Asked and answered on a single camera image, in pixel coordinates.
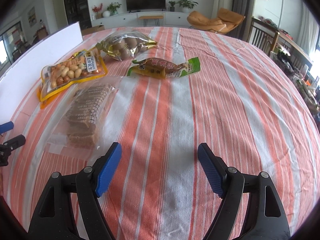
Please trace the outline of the orange bag of peanuts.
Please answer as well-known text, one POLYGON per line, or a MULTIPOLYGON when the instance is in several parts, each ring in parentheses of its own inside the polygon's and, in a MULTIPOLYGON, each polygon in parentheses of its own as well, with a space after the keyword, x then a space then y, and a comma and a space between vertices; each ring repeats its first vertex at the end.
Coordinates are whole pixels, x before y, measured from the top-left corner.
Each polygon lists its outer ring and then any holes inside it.
POLYGON ((41 84, 37 92, 40 108, 46 108, 71 85, 98 79, 106 74, 106 64, 97 48, 78 51, 65 61, 45 66, 41 70, 41 84))

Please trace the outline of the clear bag of brown biscuits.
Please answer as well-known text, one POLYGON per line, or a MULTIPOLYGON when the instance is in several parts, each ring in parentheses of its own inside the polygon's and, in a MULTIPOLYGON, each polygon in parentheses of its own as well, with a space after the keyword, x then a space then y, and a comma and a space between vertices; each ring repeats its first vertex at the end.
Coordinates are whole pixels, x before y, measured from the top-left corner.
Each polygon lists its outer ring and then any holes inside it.
POLYGON ((103 148, 103 126, 122 78, 105 76, 79 83, 46 142, 51 154, 89 160, 103 148))

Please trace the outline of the green chicken leg snack pack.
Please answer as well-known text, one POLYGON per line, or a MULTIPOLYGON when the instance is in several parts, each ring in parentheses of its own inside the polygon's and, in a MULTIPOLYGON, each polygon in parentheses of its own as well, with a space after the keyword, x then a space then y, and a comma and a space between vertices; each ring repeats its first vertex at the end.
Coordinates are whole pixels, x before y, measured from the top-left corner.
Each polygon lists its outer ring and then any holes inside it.
POLYGON ((165 59, 156 57, 144 60, 133 60, 133 66, 129 68, 127 76, 143 75, 156 79, 179 78, 197 73, 201 70, 198 57, 189 59, 187 62, 175 64, 165 59))

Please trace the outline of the white cardboard box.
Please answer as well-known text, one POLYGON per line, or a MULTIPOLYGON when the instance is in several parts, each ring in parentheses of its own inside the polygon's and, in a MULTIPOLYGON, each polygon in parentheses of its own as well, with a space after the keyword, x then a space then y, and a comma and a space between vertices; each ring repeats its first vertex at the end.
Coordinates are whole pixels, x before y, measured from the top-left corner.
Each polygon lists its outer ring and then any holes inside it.
POLYGON ((80 24, 73 23, 41 40, 1 76, 1 123, 10 121, 46 65, 54 64, 83 41, 80 24))

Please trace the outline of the orange white striped tablecloth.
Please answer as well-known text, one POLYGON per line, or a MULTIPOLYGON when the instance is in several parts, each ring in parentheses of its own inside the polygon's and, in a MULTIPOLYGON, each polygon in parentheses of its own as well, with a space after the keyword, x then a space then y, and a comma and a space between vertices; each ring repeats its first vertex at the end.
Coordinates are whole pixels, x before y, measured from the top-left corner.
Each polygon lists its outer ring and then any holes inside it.
MULTIPOLYGON (((83 41, 59 61, 92 48, 111 33, 83 41)), ((201 239, 220 198, 197 159, 206 142, 240 172, 267 172, 283 202, 291 232, 319 200, 319 131, 304 100, 276 64, 255 46, 231 37, 184 28, 148 27, 157 41, 145 57, 182 63, 198 57, 201 70, 178 79, 127 77, 128 61, 107 62, 122 78, 107 113, 104 142, 117 141, 122 157, 100 199, 116 239, 201 239)), ((49 176, 79 172, 82 160, 45 151, 49 131, 69 91, 40 108, 40 78, 10 120, 26 143, 1 168, 1 196, 27 228, 49 176)))

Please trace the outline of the red flower vase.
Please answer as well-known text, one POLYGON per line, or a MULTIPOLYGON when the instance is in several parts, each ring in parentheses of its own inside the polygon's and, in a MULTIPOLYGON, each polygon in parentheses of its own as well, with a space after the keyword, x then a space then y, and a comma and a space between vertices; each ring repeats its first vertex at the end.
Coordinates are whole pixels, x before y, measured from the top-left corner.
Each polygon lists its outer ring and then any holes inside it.
POLYGON ((102 9, 103 9, 103 3, 100 3, 99 5, 94 5, 92 7, 92 11, 94 13, 95 19, 101 18, 102 9))

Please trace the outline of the cluttered wooden side table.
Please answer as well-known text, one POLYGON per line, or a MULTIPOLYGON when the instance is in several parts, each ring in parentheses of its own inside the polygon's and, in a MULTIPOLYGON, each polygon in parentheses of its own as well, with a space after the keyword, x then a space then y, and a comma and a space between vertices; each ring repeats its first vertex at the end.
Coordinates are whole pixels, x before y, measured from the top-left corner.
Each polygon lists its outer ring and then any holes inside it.
POLYGON ((301 84, 298 88, 307 97, 306 102, 311 113, 317 114, 319 112, 319 100, 316 99, 317 80, 311 77, 309 72, 312 67, 311 59, 287 33, 280 29, 278 30, 280 36, 274 51, 271 52, 269 57, 275 61, 287 76, 300 76, 302 81, 300 81, 301 84))

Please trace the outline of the green plant left of tv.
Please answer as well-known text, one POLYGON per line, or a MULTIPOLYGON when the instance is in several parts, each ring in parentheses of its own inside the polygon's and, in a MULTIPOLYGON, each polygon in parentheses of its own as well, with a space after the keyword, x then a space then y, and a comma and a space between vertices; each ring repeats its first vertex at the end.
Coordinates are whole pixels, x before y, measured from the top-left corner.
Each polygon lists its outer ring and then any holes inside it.
POLYGON ((118 14, 121 4, 119 2, 112 2, 107 6, 107 11, 110 12, 110 15, 118 14))

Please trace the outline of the white tv cabinet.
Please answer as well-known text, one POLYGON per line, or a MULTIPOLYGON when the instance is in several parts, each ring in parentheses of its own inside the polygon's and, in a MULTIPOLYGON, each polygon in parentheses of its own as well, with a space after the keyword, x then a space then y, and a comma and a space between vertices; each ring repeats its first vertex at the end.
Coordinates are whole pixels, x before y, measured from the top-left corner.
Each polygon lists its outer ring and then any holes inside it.
MULTIPOLYGON (((155 12, 131 12, 127 14, 117 14, 113 16, 103 17, 91 20, 92 26, 103 25, 105 29, 119 27, 144 27, 143 20, 139 20, 139 16, 163 15, 164 19, 160 20, 160 27, 179 27, 190 28, 191 25, 187 21, 188 13, 155 11, 155 12)), ((154 20, 148 20, 147 27, 156 27, 154 20)))

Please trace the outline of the dark wooden dining chair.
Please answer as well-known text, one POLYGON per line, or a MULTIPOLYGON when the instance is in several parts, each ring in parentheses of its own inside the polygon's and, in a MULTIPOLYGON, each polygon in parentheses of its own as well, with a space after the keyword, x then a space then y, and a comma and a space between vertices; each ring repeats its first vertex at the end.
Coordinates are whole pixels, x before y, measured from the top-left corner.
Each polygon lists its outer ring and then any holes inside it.
POLYGON ((256 46, 268 56, 274 51, 280 32, 272 25, 253 17, 249 28, 247 42, 256 46))

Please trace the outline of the small wooden bench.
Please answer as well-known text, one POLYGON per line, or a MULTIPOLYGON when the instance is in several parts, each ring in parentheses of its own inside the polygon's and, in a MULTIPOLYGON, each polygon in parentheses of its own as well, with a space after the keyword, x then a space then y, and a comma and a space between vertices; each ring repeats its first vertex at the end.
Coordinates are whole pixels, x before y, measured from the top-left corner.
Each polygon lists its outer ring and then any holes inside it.
POLYGON ((139 20, 143 20, 143 26, 147 27, 148 26, 148 20, 154 20, 155 25, 157 27, 160 26, 160 20, 164 19, 163 15, 149 15, 149 16, 139 16, 139 20))

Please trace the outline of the black television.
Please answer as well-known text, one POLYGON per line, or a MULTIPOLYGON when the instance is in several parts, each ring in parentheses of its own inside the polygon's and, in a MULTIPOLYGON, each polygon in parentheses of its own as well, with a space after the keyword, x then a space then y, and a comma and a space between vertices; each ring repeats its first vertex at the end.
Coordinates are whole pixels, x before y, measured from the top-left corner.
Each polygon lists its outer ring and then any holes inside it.
POLYGON ((166 0, 126 0, 127 11, 135 10, 164 10, 166 0))

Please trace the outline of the orange lounge chair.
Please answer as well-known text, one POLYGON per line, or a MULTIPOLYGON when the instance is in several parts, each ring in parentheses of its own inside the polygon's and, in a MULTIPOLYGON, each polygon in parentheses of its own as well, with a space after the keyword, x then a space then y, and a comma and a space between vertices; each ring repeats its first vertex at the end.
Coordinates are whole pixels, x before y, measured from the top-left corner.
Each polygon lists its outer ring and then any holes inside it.
POLYGON ((245 16, 225 8, 218 10, 216 18, 207 18, 198 11, 192 11, 188 23, 195 29, 225 35, 244 21, 245 16))

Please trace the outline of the small dark potted plant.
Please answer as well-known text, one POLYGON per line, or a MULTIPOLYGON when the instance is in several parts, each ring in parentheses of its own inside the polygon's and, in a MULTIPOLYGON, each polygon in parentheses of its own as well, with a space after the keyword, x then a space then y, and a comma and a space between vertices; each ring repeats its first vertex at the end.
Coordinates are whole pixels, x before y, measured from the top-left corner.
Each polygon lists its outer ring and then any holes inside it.
POLYGON ((170 12, 174 12, 175 11, 175 5, 176 5, 176 2, 175 1, 169 1, 169 11, 170 12))

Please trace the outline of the green potted plant right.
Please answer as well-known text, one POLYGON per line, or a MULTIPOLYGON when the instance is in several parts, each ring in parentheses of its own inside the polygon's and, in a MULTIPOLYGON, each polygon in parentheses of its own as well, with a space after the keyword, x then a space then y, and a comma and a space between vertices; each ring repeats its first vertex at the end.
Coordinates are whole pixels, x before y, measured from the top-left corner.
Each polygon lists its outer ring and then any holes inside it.
POLYGON ((191 12, 192 9, 199 5, 199 3, 194 0, 177 0, 177 3, 184 13, 191 12))

